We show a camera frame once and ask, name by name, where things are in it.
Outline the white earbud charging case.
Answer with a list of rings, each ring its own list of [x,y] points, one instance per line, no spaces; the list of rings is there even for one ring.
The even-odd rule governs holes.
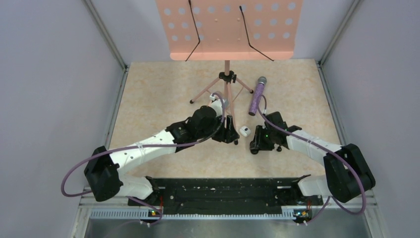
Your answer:
[[[242,126],[240,129],[239,129],[239,132],[241,133],[241,135],[243,135],[244,137],[248,137],[248,136],[250,136],[251,134],[252,134],[252,130],[249,128],[249,127],[247,127],[247,126]]]

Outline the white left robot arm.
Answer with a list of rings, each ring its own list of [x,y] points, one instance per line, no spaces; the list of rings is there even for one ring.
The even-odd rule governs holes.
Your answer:
[[[132,196],[153,205],[158,201],[158,190],[153,188],[149,178],[128,176],[130,170],[209,139],[237,144],[239,137],[233,116],[224,116],[222,109],[202,106],[192,116],[169,125],[148,139],[114,150],[107,150],[104,146],[96,148],[84,175],[97,202],[119,195]]]

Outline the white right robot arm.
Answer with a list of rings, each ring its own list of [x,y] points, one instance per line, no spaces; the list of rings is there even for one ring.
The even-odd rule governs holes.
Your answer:
[[[360,150],[355,144],[339,145],[310,135],[301,127],[288,126],[280,112],[264,117],[264,124],[257,125],[250,142],[250,152],[272,151],[282,148],[300,152],[322,165],[325,174],[303,176],[297,187],[290,191],[296,204],[304,204],[310,196],[332,196],[342,203],[375,187],[376,180]]]

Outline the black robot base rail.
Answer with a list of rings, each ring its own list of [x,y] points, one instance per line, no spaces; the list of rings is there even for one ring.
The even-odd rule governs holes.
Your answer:
[[[312,208],[323,206],[320,195],[304,196],[299,178],[150,178],[152,194],[129,199],[128,206],[145,206],[155,221],[159,211],[167,219],[209,218],[284,219],[308,222]]]

